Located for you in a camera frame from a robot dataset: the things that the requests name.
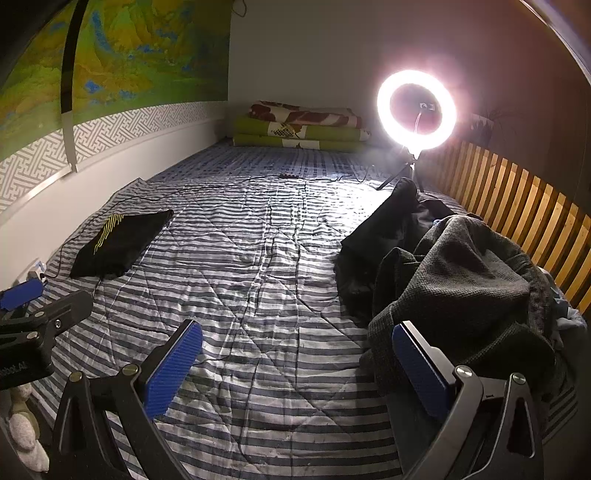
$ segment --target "blue gripper pad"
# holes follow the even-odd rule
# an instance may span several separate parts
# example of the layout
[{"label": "blue gripper pad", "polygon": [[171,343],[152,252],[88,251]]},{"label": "blue gripper pad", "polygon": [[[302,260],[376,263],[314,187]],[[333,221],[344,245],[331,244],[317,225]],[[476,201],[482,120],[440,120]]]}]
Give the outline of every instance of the blue gripper pad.
[{"label": "blue gripper pad", "polygon": [[192,322],[158,364],[144,391],[144,410],[149,419],[166,412],[195,357],[201,353],[202,343],[201,326]]},{"label": "blue gripper pad", "polygon": [[400,324],[392,331],[392,348],[427,414],[445,421],[451,408],[449,387],[412,335]]},{"label": "blue gripper pad", "polygon": [[43,282],[38,278],[32,278],[9,288],[0,298],[0,309],[14,310],[28,301],[35,300],[43,294]]}]

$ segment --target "silver screw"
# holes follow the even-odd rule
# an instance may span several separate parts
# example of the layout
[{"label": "silver screw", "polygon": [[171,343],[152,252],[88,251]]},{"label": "silver screw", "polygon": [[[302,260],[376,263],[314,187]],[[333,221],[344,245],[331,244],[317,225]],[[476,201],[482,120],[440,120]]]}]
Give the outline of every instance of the silver screw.
[{"label": "silver screw", "polygon": [[515,382],[518,385],[525,385],[525,377],[521,374],[513,374],[511,375],[511,378],[513,379],[513,382]]},{"label": "silver screw", "polygon": [[472,370],[468,367],[457,367],[456,372],[460,377],[470,378],[472,376]]},{"label": "silver screw", "polygon": [[82,372],[72,372],[69,378],[70,382],[79,382],[82,380]]},{"label": "silver screw", "polygon": [[135,375],[139,371],[139,367],[136,364],[127,364],[122,369],[121,372],[126,377],[131,377]]}]

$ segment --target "white plush toy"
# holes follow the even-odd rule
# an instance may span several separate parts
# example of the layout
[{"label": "white plush toy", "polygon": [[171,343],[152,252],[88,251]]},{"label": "white plush toy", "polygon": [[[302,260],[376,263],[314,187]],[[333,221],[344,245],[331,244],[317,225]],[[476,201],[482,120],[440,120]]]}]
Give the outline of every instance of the white plush toy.
[{"label": "white plush toy", "polygon": [[49,457],[39,443],[39,424],[26,403],[31,393],[30,383],[10,390],[12,408],[8,428],[21,462],[34,472],[47,472]]}]

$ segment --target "wooden headboard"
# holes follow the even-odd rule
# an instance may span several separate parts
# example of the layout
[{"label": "wooden headboard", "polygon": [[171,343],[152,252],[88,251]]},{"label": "wooden headboard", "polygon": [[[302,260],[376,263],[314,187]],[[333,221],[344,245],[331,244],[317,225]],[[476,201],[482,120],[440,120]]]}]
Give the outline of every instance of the wooden headboard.
[{"label": "wooden headboard", "polygon": [[591,305],[591,219],[541,178],[484,148],[449,140],[417,163],[427,184],[456,199],[550,273],[573,307]]}]

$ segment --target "striped bedsheet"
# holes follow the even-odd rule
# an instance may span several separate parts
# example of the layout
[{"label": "striped bedsheet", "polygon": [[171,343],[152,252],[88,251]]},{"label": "striped bedsheet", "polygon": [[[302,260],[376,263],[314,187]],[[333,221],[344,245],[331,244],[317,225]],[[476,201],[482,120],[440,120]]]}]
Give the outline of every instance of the striped bedsheet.
[{"label": "striped bedsheet", "polygon": [[[268,177],[278,173],[302,178]],[[36,399],[55,417],[72,371],[113,375],[196,318],[203,353],[156,419],[191,475],[397,478],[385,402],[358,364],[366,329],[341,306],[333,272],[340,240],[389,195],[374,188],[386,176],[352,154],[222,142],[124,187],[65,243],[58,278],[34,302],[78,289],[95,298],[91,317],[57,338],[56,372],[35,382]],[[169,208],[172,221],[125,275],[68,278],[110,215]],[[58,266],[56,254],[49,275]],[[558,405],[570,396],[564,390]],[[143,478],[110,419],[130,472]]]}]

